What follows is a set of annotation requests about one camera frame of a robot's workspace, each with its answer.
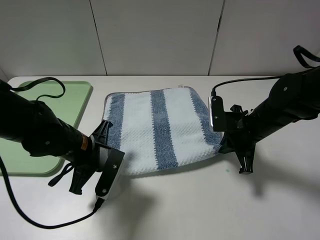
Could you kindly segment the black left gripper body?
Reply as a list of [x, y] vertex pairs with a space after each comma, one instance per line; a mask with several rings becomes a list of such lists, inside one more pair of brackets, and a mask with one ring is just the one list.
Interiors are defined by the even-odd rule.
[[109, 146], [111, 137], [110, 128], [113, 124], [108, 120], [102, 120], [90, 136], [84, 136], [83, 142], [87, 143], [79, 152], [74, 154], [73, 165], [78, 169], [90, 172], [118, 174], [124, 165], [125, 153]]

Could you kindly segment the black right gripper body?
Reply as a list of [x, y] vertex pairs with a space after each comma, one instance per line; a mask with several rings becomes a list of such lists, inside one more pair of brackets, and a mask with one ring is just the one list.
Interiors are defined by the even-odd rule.
[[251, 130], [248, 126], [249, 116], [258, 111], [260, 106], [251, 109], [250, 111], [242, 110], [240, 105], [233, 105], [231, 111], [225, 112], [226, 130], [224, 132], [236, 132], [236, 149], [247, 150], [250, 148], [256, 148], [256, 142]]

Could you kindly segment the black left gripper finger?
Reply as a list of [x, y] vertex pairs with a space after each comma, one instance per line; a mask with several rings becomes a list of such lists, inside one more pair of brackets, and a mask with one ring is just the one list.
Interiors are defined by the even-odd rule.
[[94, 173], [95, 170], [91, 169], [75, 169], [73, 171], [69, 192], [75, 195], [81, 195], [83, 186], [87, 183], [87, 181], [92, 177]]

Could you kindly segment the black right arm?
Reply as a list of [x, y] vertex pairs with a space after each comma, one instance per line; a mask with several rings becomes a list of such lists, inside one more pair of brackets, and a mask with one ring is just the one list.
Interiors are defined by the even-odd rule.
[[253, 173], [256, 143], [290, 123], [316, 119], [320, 113], [320, 68], [280, 77], [268, 98], [251, 111], [240, 105], [224, 110], [223, 99], [212, 90], [208, 100], [213, 131], [222, 132], [219, 153], [234, 152], [240, 174]]

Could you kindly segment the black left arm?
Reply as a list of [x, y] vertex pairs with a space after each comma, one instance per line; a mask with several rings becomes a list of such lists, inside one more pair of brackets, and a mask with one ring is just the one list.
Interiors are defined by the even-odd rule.
[[32, 157], [54, 156], [67, 160], [68, 165], [48, 183], [50, 187], [72, 171], [69, 191], [81, 195], [83, 186], [95, 172], [99, 172], [95, 194], [106, 199], [120, 175], [125, 155], [107, 145], [113, 124], [102, 120], [94, 132], [86, 136], [57, 118], [43, 101], [27, 100], [17, 94], [55, 80], [44, 77], [18, 88], [0, 82], [0, 137], [21, 143]]

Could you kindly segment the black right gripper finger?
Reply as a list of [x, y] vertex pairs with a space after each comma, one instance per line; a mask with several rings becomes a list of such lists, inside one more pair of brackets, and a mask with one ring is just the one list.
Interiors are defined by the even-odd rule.
[[220, 142], [219, 153], [228, 154], [237, 151], [237, 133], [236, 132], [224, 132], [222, 140]]
[[239, 174], [252, 174], [255, 156], [255, 147], [250, 149], [237, 149], [235, 151], [240, 163]]

